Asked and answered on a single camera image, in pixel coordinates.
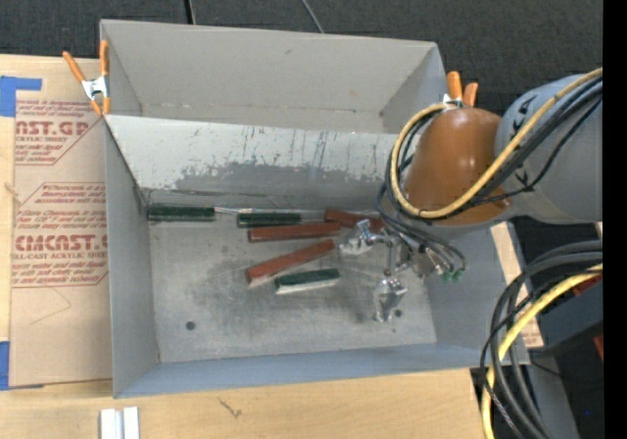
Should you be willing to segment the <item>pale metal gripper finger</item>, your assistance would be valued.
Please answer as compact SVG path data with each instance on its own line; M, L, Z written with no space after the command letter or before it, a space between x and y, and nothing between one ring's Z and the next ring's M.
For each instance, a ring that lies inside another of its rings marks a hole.
M339 244L343 255L357 256L385 240L385 223L380 219L359 219L351 233Z
M373 298L375 303L374 319L378 322L387 321L390 314L407 294L407 287L394 276L385 276L375 287Z

